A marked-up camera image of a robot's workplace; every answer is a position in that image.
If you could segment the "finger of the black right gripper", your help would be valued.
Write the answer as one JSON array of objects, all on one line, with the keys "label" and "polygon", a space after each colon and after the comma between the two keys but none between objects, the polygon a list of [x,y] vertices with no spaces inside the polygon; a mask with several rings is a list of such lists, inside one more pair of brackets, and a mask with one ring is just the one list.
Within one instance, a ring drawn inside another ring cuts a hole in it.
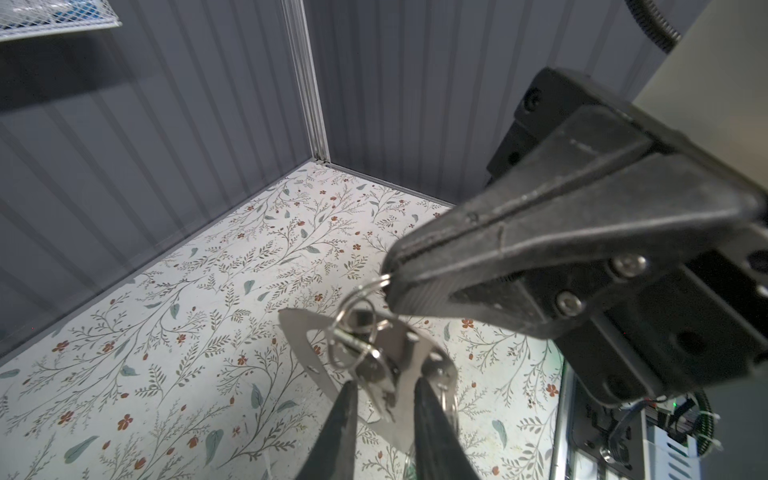
[{"label": "finger of the black right gripper", "polygon": [[385,270],[390,309],[554,339],[754,220],[761,194],[683,155],[649,155],[509,221],[504,251]]},{"label": "finger of the black right gripper", "polygon": [[578,108],[481,193],[398,240],[383,261],[403,270],[430,254],[458,263],[504,251],[509,221],[639,159],[653,139],[613,110]]}]

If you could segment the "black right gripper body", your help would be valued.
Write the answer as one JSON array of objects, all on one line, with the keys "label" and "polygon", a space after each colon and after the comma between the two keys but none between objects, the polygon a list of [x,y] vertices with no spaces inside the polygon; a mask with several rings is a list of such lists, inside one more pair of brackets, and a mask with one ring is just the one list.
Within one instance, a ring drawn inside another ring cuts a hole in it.
[{"label": "black right gripper body", "polygon": [[[519,164],[555,127],[587,105],[613,110],[653,139],[639,159],[683,155],[736,178],[682,134],[589,77],[544,68],[528,87],[489,164],[492,179]],[[745,247],[749,222],[553,339],[596,401],[618,405],[682,394],[753,371],[767,351],[767,304],[753,293]]]}]

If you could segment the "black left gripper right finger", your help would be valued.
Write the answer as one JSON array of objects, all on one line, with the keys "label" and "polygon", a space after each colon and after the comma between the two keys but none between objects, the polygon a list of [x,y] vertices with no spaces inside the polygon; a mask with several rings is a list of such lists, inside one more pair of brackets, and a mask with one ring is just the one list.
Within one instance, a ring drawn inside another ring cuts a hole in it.
[{"label": "black left gripper right finger", "polygon": [[421,480],[478,480],[430,384],[419,378],[414,398],[416,477]]}]

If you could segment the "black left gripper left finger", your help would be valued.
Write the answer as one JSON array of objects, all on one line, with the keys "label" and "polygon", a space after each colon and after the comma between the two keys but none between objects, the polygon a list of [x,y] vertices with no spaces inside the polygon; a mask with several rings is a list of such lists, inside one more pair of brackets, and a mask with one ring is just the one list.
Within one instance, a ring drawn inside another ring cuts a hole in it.
[{"label": "black left gripper left finger", "polygon": [[358,426],[358,386],[347,381],[296,480],[352,480]]}]

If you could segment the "silver metal keyring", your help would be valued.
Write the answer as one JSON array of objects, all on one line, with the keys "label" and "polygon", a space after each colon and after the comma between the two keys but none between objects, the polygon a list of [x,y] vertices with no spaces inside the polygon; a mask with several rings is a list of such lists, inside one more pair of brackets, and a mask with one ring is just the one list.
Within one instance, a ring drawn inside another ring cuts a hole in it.
[{"label": "silver metal keyring", "polygon": [[[382,291],[391,284],[392,275],[384,274],[369,280],[367,283],[357,285],[341,301],[332,318],[331,325],[325,329],[327,343],[327,356],[331,366],[337,370],[351,370],[355,365],[341,362],[336,355],[339,345],[351,345],[360,353],[360,358],[371,350],[374,332],[378,328],[381,319],[378,316],[375,305],[369,300],[369,296],[376,291]],[[363,309],[364,320],[352,321],[355,307],[359,304],[366,305]]]}]

